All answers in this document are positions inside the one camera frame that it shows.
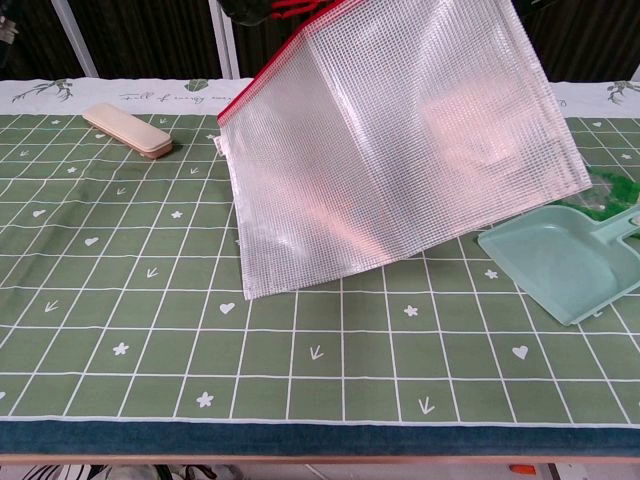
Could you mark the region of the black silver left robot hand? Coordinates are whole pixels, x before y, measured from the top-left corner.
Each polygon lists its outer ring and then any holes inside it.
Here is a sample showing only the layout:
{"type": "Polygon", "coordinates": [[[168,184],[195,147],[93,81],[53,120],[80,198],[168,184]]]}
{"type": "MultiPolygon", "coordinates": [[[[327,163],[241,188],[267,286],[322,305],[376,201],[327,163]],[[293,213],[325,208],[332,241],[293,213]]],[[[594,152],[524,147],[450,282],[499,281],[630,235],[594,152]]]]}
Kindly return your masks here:
{"type": "Polygon", "coordinates": [[[217,0],[221,10],[234,23],[254,26],[276,14],[272,0],[217,0]]]}

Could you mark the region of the clear mesh zipper pouch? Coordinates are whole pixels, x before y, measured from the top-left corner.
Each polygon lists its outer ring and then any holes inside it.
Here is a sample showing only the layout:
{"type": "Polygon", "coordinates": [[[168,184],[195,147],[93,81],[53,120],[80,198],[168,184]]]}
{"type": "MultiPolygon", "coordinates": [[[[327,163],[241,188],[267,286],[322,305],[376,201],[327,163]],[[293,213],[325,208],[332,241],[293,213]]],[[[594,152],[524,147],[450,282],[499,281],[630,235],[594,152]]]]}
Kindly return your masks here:
{"type": "Polygon", "coordinates": [[[591,185],[512,0],[337,0],[218,123],[250,300],[591,185]]]}

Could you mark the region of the cream oblong pencil case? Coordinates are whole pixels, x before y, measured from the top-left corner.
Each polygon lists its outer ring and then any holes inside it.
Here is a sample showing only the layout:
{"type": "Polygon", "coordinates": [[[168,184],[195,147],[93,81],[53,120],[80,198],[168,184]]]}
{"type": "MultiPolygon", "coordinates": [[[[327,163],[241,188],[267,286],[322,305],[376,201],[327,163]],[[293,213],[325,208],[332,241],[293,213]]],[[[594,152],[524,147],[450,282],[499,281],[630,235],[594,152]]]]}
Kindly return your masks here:
{"type": "Polygon", "coordinates": [[[168,133],[111,104],[94,105],[82,117],[99,131],[144,157],[158,159],[173,149],[168,133]]]}

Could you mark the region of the teal plastic dustpan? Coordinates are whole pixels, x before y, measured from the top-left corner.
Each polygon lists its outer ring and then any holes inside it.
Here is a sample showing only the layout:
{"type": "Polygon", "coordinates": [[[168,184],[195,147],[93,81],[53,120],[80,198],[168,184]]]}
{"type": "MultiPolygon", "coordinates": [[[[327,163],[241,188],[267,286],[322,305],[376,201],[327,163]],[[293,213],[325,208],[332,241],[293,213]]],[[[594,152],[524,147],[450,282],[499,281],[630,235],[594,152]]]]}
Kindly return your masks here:
{"type": "Polygon", "coordinates": [[[574,325],[640,287],[640,204],[595,221],[559,205],[515,217],[478,236],[485,253],[562,325],[574,325]]]}

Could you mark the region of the green grid tablecloth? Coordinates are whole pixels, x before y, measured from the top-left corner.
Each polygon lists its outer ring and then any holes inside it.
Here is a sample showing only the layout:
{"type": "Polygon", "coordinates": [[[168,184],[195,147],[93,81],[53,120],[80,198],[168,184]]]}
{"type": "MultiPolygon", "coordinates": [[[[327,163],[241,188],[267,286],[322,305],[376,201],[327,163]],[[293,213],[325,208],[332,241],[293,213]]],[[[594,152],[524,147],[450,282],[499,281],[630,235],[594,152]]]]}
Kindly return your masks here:
{"type": "Polygon", "coordinates": [[[471,233],[246,301],[214,145],[243,87],[0,81],[0,422],[640,429],[640,289],[564,327],[471,233]],[[101,103],[171,152],[90,125],[101,103]]]}

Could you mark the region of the white aluminium partition post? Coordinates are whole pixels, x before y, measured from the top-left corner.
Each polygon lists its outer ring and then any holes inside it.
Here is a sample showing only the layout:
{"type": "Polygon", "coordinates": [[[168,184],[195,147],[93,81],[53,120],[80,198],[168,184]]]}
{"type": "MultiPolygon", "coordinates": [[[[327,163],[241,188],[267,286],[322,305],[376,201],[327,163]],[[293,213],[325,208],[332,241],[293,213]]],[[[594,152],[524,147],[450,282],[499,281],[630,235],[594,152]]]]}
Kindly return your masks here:
{"type": "Polygon", "coordinates": [[[208,4],[222,77],[224,79],[240,79],[232,21],[223,12],[217,0],[208,0],[208,4]]]}
{"type": "Polygon", "coordinates": [[[85,77],[98,78],[99,73],[84,40],[68,0],[51,0],[51,4],[67,36],[85,77]]]}

